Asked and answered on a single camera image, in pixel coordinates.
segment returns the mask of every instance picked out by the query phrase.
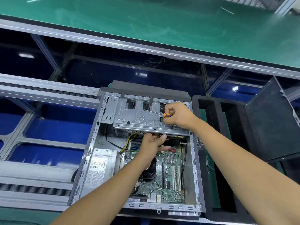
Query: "forearm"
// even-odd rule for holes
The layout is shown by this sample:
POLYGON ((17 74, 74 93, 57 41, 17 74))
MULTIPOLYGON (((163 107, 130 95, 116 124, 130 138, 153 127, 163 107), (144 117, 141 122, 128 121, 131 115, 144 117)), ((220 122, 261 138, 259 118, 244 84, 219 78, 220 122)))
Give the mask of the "forearm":
POLYGON ((132 192, 145 160, 136 156, 117 174, 63 212, 52 225, 110 224, 132 192))
POLYGON ((296 224, 300 186, 239 147, 206 122, 195 120, 193 132, 222 172, 233 192, 259 224, 296 224))

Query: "hand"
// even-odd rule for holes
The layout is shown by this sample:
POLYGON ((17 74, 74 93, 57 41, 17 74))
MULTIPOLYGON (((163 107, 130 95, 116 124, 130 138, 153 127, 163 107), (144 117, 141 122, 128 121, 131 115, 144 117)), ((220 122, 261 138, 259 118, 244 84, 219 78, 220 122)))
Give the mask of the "hand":
POLYGON ((199 120, 182 102, 167 104, 165 113, 173 115, 163 119, 166 124, 178 125, 184 129, 192 130, 199 120))
POLYGON ((158 151, 169 149, 169 146, 160 147, 166 139, 166 134, 163 134, 160 138, 158 138, 158 136, 152 135, 151 133, 146 133, 144 135, 137 157, 144 160, 145 169, 150 166, 152 159, 156 156, 156 153, 158 151))

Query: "orange screwdriver handle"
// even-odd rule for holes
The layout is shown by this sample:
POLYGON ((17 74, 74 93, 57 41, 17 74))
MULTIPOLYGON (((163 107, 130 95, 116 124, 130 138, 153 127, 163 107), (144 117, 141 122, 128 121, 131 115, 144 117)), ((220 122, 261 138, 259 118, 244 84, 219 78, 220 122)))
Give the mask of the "orange screwdriver handle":
POLYGON ((170 113, 164 113, 163 114, 163 117, 164 118, 169 118, 169 117, 172 117, 173 115, 172 114, 170 114, 170 113))

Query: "motherboard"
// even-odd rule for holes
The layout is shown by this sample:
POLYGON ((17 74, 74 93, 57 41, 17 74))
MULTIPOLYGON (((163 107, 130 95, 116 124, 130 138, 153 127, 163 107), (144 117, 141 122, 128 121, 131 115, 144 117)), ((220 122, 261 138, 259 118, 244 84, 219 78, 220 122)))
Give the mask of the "motherboard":
MULTIPOLYGON (((125 151, 124 164, 129 163, 139 152, 140 142, 131 142, 125 151)), ((141 197, 153 203, 184 203, 182 184, 182 148, 179 139, 173 140, 167 151, 161 151, 153 159, 149 171, 139 178, 130 197, 141 197)))

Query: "green workbench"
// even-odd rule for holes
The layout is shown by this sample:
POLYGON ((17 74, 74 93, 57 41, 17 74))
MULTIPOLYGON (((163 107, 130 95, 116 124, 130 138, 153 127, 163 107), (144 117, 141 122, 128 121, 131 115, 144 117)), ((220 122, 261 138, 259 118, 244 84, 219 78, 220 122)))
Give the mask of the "green workbench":
POLYGON ((0 14, 300 68, 298 17, 222 0, 0 0, 0 14))

